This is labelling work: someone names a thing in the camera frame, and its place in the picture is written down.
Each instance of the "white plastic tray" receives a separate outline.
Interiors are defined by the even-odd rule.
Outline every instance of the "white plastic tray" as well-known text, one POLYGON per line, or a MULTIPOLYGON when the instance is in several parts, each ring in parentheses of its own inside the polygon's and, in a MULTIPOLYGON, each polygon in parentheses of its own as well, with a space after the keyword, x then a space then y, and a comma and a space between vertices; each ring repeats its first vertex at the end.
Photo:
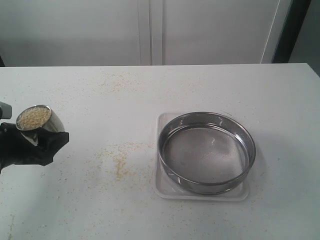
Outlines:
MULTIPOLYGON (((163 113, 157 118, 156 123, 156 141, 164 126, 172 119, 182 115, 184 113, 163 113)), ((238 202, 244 200, 249 195, 248 180, 245 179, 235 189, 218 195, 200 195, 190 191, 186 191, 176 184, 167 175, 162 167, 160 156, 158 154, 158 148, 155 151, 155 171, 154 171, 154 184, 156 193, 164 199, 176 199, 176 200, 201 200, 201 201, 227 201, 238 202)))

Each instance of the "white table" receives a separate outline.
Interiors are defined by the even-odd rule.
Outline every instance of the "white table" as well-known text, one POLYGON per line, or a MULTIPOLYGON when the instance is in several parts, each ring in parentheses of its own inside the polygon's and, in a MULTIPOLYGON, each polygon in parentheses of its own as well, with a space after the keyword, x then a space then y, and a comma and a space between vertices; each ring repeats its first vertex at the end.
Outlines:
POLYGON ((0 175, 4 240, 320 236, 320 78, 306 64, 0 68, 13 119, 47 104, 70 133, 48 166, 0 175), (241 202, 165 200, 153 185, 156 119, 230 114, 256 162, 241 202))

